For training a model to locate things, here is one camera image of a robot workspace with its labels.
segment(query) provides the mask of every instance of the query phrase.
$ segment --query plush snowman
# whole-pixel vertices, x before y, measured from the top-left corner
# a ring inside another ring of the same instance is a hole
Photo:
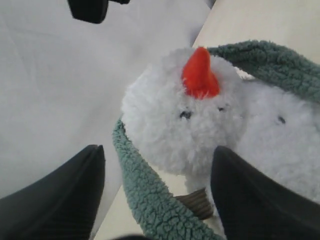
[[[243,80],[203,47],[178,49],[128,87],[126,135],[142,157],[206,188],[213,153],[226,146],[294,192],[320,203],[320,111],[280,88]]]

